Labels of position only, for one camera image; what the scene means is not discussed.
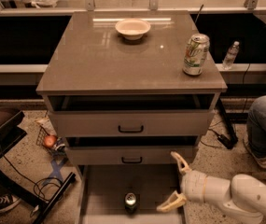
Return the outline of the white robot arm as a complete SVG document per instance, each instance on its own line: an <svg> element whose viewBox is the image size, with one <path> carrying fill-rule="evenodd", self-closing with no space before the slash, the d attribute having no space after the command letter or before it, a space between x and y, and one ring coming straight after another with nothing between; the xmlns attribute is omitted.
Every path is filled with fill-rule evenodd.
<svg viewBox="0 0 266 224"><path fill-rule="evenodd" d="M187 202L208 203L226 216L243 224L260 224L266 217L266 185L251 175L239 174L232 180L214 177L195 171L177 152L176 160L181 174L180 192L176 190L157 207L159 212L169 212Z"/></svg>

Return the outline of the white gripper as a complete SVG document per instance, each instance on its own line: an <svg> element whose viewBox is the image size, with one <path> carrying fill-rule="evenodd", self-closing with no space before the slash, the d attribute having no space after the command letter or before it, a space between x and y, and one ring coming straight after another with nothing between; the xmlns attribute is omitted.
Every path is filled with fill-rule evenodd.
<svg viewBox="0 0 266 224"><path fill-rule="evenodd" d="M187 200L198 203L204 202L207 175L199 171L191 171L189 164L179 153L172 151L171 156L176 160L178 172L183 176L180 187L184 194L174 191L164 203L157 207L159 212L169 212L179 208Z"/></svg>

